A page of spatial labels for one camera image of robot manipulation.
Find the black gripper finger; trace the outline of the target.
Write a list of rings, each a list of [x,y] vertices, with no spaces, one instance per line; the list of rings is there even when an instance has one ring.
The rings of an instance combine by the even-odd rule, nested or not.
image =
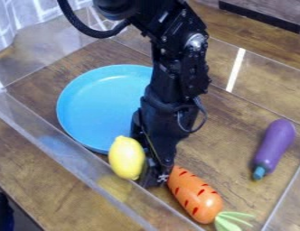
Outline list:
[[[159,187],[168,179],[171,168],[172,160],[170,158],[159,160],[153,157],[147,157],[143,162],[137,184],[143,188]]]

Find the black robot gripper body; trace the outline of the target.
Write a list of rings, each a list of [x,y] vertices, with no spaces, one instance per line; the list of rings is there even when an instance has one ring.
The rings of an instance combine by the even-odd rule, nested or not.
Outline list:
[[[159,168],[174,165],[178,142],[203,126],[206,117],[192,128],[198,113],[206,115],[199,97],[164,103],[151,89],[144,91],[140,107],[131,116],[129,136],[148,149]]]

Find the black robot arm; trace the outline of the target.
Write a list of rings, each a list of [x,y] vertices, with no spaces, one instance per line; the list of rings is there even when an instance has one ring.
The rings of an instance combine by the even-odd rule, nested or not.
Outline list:
[[[145,149],[137,183],[162,185],[174,166],[176,144],[199,128],[207,92],[206,25],[184,0],[93,0],[109,20],[127,20],[149,38],[152,76],[131,117],[131,137]]]

